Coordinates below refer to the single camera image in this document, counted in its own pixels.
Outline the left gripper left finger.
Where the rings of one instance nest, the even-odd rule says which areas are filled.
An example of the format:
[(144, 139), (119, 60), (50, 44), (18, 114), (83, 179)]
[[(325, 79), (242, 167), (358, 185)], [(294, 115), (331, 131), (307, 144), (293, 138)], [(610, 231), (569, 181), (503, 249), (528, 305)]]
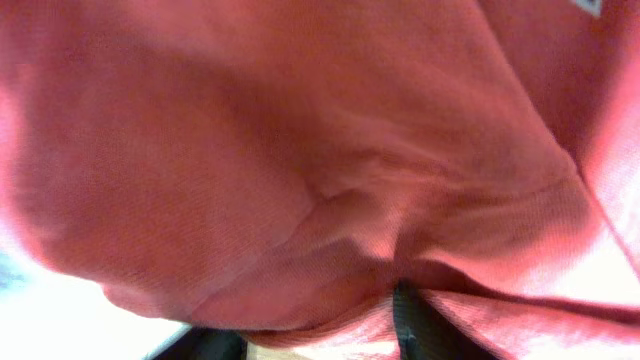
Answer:
[(148, 360), (245, 360), (248, 343), (229, 330), (189, 327), (163, 343)]

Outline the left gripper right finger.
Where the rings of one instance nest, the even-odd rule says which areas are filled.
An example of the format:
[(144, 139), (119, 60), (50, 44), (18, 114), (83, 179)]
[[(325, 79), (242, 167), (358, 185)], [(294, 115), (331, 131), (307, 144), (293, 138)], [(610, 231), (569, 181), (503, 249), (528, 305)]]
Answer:
[(450, 322), (411, 283), (393, 293), (393, 324), (402, 360), (497, 360)]

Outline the red printed t-shirt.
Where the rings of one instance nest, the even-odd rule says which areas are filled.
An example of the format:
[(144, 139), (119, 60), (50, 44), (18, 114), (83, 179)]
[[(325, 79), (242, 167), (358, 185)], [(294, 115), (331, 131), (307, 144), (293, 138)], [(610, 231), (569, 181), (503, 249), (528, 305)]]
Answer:
[(635, 1), (5, 1), (1, 217), (137, 315), (401, 359), (639, 355)]

